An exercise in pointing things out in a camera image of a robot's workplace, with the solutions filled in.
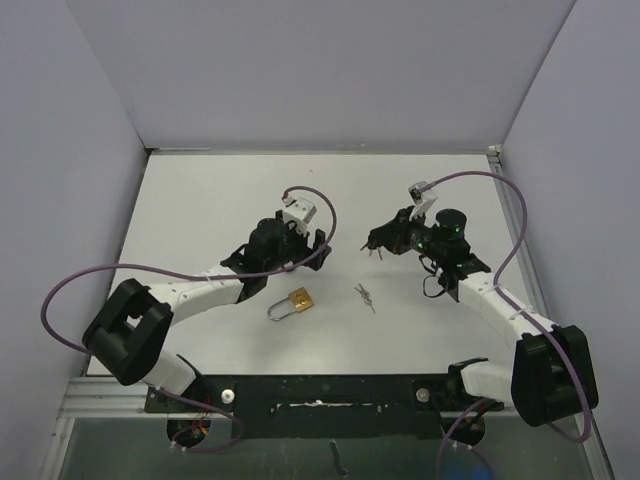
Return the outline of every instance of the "small metal key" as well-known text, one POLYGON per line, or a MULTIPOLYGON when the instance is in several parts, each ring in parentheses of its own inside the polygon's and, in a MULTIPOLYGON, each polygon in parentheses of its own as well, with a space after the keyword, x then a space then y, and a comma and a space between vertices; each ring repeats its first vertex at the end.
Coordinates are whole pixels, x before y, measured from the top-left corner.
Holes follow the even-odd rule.
POLYGON ((362 286, 361 283, 359 283, 358 286, 360 287, 359 289, 358 287, 353 287, 353 288, 355 289, 356 292, 360 294, 360 296, 364 300, 365 305, 369 305, 371 307, 371 310, 373 310, 373 313, 376 313, 376 309, 373 308, 373 301, 371 300, 371 294, 362 286))

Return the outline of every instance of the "metal frame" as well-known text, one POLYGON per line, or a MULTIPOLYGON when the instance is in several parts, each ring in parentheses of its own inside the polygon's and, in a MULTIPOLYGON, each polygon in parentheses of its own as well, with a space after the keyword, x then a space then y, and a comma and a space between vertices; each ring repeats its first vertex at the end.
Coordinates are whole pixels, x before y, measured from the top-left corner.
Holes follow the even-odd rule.
MULTIPOLYGON (((211 154, 211 151, 188 151, 189 154, 211 154)), ((357 154, 361 152, 338 152, 342 154, 357 154)), ((490 169, 494 173, 502 174, 502 165, 500 162, 499 151, 483 152, 487 154, 490 169)), ((514 205, 512 196, 508 188, 501 182, 496 181, 498 196, 502 204, 503 212, 507 221, 509 232, 512 238, 515 238, 519 231, 519 215, 514 205)), ((523 243, 520 252, 517 255, 522 273, 524 274, 524 283, 527 293, 533 307, 541 314, 548 316, 547 307, 544 301, 542 290, 540 289, 538 278, 531 258, 531 254, 526 245, 523 243)), ((72 378, 69 381, 67 391, 64 395, 59 416, 54 428, 53 438, 49 445, 49 450, 45 456, 45 460, 40 471, 41 480, 55 480, 59 477, 64 463, 69 440, 73 432, 73 426, 76 418, 164 418, 164 419, 184 419, 194 418, 197 413, 145 413, 144 405, 147 396, 147 386, 136 384, 128 387, 120 385, 112 377, 80 377, 72 378)), ((456 417, 458 413, 443 412, 443 417, 456 417)), ((514 416, 513 410, 505 410, 503 412, 489 413, 491 416, 514 416)), ((211 417, 220 417, 221 415, 212 414, 211 417)), ((577 415, 576 423, 579 429, 583 426, 582 415, 577 415)), ((596 480, 613 480, 614 476, 611 465, 606 456, 606 452, 602 445, 602 441, 598 434, 597 427, 594 429, 593 435, 583 444, 585 455, 591 468, 593 478, 596 480)))
MULTIPOLYGON (((504 172, 502 170, 502 159, 500 158, 500 152, 494 155, 487 155, 487 160, 489 161, 490 169, 493 173, 504 175, 504 172)), ((509 234, 511 235, 511 239, 515 241, 521 227, 518 209, 515 205, 513 195, 509 190, 509 187, 498 180, 495 180, 495 184, 496 188, 498 189, 498 197, 500 198, 500 203, 502 204, 505 219, 507 220, 509 234)), ((538 281, 538 275, 536 274, 536 270, 534 267, 531 251, 527 246, 526 239, 522 243, 522 246, 520 247, 516 258, 518 259, 520 270, 524 274, 524 284, 525 288, 527 289, 527 294, 529 295, 529 298, 533 303, 532 307, 545 317, 550 318, 547 304, 545 302, 542 289, 540 288, 540 282, 538 281)), ((574 418, 578 430, 582 431, 582 428, 584 427, 583 415, 579 414, 574 418)), ((602 439, 600 438, 600 433, 598 431, 595 419, 593 421, 593 427, 593 433, 591 434, 589 439, 582 444, 587 462, 589 462, 589 467, 591 468, 591 474, 593 475, 593 478, 595 480, 613 480, 613 469, 611 468, 611 463, 609 462, 607 452, 604 449, 604 444, 602 443, 602 439)))

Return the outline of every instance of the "black bracket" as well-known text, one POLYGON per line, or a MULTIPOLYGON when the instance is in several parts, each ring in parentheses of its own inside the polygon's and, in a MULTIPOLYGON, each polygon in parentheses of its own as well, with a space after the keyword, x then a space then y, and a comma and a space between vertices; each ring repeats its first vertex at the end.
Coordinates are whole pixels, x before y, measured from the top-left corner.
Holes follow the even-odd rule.
MULTIPOLYGON (((590 408, 598 405, 589 345, 576 326, 554 326, 560 343, 576 369, 590 408)), ((520 416, 532 427, 582 411, 578 392, 553 345, 543 335, 523 335, 516 343, 511 397, 520 416)))
POLYGON ((137 280, 115 289, 82 336, 84 346, 122 385, 140 381, 158 361, 173 312, 137 280), (137 326, 129 318, 140 318, 137 326))

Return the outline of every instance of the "white wall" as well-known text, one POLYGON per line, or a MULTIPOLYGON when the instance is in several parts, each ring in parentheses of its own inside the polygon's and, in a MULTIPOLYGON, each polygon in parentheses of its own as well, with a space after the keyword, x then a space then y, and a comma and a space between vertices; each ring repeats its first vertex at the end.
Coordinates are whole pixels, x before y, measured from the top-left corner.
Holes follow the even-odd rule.
MULTIPOLYGON (((0 478, 34 478, 80 355, 38 312, 64 275, 112 261, 145 154, 63 0, 0 2, 0 478)), ((107 278, 52 310, 80 339, 107 278)))
POLYGON ((618 479, 638 478, 640 3, 578 0, 509 134, 552 313, 585 330, 618 479))
POLYGON ((67 3, 147 146, 459 152, 504 140, 574 0, 67 3))

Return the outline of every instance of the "screw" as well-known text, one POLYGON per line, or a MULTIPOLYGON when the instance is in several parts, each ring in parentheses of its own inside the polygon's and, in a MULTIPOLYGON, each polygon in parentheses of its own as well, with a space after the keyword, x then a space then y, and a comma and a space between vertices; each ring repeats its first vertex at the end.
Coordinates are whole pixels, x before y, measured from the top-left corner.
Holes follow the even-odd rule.
POLYGON ((426 388, 419 388, 416 392, 416 398, 419 402, 427 403, 429 401, 429 390, 426 388))
POLYGON ((229 405, 236 398, 236 394, 233 393, 233 390, 227 388, 222 392, 220 398, 222 399, 222 403, 224 403, 225 405, 229 405))

